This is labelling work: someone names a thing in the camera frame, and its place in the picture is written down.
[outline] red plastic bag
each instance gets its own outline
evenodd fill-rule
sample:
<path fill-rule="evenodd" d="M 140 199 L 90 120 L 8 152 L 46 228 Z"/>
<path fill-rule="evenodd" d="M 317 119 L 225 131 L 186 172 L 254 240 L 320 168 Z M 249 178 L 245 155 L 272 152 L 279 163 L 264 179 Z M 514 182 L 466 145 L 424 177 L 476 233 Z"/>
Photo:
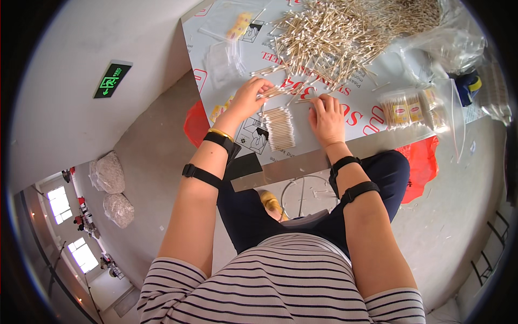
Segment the red plastic bag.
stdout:
<path fill-rule="evenodd" d="M 439 145 L 437 136 L 432 136 L 396 149 L 410 163 L 410 179 L 408 179 L 407 191 L 402 204 L 408 204 L 417 197 L 421 197 L 425 184 L 439 173 L 439 166 L 435 159 L 437 145 Z"/>
<path fill-rule="evenodd" d="M 189 141 L 194 146 L 199 147 L 203 142 L 203 138 L 207 135 L 209 128 L 210 125 L 207 120 L 207 115 L 205 114 L 205 109 L 203 108 L 203 103 L 201 100 L 198 100 L 198 102 L 187 111 L 183 131 Z"/>

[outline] printed hand icon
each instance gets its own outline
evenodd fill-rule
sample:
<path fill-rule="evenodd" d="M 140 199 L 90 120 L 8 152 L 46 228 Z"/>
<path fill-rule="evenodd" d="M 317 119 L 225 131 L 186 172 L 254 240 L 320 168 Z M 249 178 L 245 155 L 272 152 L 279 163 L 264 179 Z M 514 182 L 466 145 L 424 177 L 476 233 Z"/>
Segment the printed hand icon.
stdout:
<path fill-rule="evenodd" d="M 257 30 L 257 28 L 255 28 L 255 27 L 248 28 L 247 32 L 243 35 L 243 40 L 246 39 L 246 40 L 253 41 L 258 33 L 259 33 L 259 31 Z"/>
<path fill-rule="evenodd" d="M 250 149 L 256 153 L 261 154 L 261 149 L 266 144 L 266 137 L 263 134 L 259 135 L 257 133 L 257 130 L 255 130 L 252 133 L 252 136 L 253 136 L 253 139 L 252 139 L 252 143 L 250 143 Z"/>

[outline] hand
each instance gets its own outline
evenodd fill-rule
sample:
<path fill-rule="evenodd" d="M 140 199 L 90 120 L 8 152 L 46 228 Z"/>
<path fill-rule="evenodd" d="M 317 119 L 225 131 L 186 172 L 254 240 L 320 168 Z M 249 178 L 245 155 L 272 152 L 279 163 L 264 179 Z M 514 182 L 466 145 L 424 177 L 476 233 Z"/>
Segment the hand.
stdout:
<path fill-rule="evenodd" d="M 232 99 L 230 107 L 219 118 L 232 119 L 240 124 L 252 116 L 268 100 L 266 98 L 256 100 L 257 93 L 263 93 L 273 87 L 270 81 L 253 77 L 239 88 Z"/>
<path fill-rule="evenodd" d="M 312 98 L 314 108 L 309 108 L 309 124 L 324 149 L 336 143 L 345 143 L 346 129 L 343 107 L 338 99 L 327 94 Z"/>

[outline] pile of cotton swabs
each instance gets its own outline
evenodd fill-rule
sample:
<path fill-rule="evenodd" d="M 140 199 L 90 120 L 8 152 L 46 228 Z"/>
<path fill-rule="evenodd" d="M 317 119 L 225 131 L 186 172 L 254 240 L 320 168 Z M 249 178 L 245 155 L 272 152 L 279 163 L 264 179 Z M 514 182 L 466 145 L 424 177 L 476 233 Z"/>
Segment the pile of cotton swabs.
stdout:
<path fill-rule="evenodd" d="M 279 107 L 260 114 L 264 117 L 268 130 L 268 142 L 272 151 L 295 146 L 291 113 L 287 108 Z"/>
<path fill-rule="evenodd" d="M 271 40 L 281 64 L 252 72 L 252 76 L 285 71 L 290 77 L 310 69 L 329 82 L 328 90 L 335 91 L 361 69 L 378 86 L 377 74 L 367 66 L 391 40 L 438 24 L 436 0 L 379 2 L 374 7 L 370 0 L 307 1 L 303 10 L 287 11 L 269 22 L 274 25 L 270 33 L 285 30 Z"/>

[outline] emergency exit sign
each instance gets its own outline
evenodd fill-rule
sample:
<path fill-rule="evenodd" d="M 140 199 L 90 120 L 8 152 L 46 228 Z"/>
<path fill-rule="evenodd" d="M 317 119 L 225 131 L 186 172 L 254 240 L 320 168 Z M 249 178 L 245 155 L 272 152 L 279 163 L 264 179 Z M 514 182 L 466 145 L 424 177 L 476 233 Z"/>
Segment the emergency exit sign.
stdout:
<path fill-rule="evenodd" d="M 131 62 L 111 60 L 97 91 L 95 91 L 94 98 L 110 98 L 132 66 Z"/>

